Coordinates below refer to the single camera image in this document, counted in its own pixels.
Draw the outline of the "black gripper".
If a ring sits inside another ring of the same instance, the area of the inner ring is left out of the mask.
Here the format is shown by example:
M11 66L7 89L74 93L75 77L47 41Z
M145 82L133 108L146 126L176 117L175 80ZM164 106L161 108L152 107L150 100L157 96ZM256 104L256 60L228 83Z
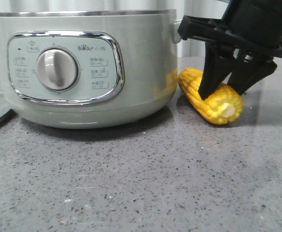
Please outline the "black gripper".
M202 100L231 72L228 85L242 95L275 72L273 57L282 58L282 0L232 0L221 19L185 15L178 33L183 40L206 42Z

